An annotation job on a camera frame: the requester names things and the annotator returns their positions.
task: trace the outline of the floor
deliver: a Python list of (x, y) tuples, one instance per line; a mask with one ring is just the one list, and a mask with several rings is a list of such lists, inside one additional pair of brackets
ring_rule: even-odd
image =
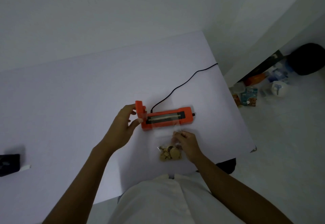
[[(283, 99), (240, 108), (257, 151), (238, 157), (232, 176), (294, 223), (323, 223), (325, 70), (293, 77), (292, 85)], [(190, 177), (202, 181), (199, 173)], [(116, 204), (117, 198), (95, 204), (87, 223), (107, 223)]]

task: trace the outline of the person's right hand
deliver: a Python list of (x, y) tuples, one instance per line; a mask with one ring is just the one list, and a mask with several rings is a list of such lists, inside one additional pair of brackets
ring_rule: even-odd
[(203, 156), (195, 134), (185, 131), (182, 131), (181, 133), (174, 132), (173, 137), (180, 141), (183, 151), (190, 162), (195, 163), (197, 159)]

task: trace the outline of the black device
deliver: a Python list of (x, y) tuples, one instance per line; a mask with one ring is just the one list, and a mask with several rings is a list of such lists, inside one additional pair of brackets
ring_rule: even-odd
[(20, 154), (0, 155), (0, 177), (20, 170)]

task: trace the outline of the white table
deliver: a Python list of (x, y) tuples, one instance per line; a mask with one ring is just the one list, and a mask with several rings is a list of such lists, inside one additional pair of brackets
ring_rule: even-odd
[[(202, 32), (0, 73), (0, 152), (25, 151), (32, 168), (0, 178), (1, 223), (41, 222), (70, 185), (117, 112), (151, 107), (192, 74), (215, 63)], [(218, 66), (197, 73), (154, 111), (191, 106), (195, 132), (214, 163), (255, 148)], [(111, 157), (95, 203), (163, 173), (195, 170), (160, 162), (164, 132), (137, 128)]]

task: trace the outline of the white wall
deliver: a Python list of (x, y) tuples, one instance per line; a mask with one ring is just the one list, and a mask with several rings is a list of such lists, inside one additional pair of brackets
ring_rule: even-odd
[(319, 44), (325, 48), (325, 14), (287, 42), (280, 51), (284, 55), (288, 55), (301, 45), (309, 42)]
[(233, 66), (224, 74), (228, 86), (233, 86), (323, 14), (325, 0), (296, 0), (249, 50), (233, 59)]
[(0, 0), (0, 71), (203, 30), (221, 70), (295, 0)]

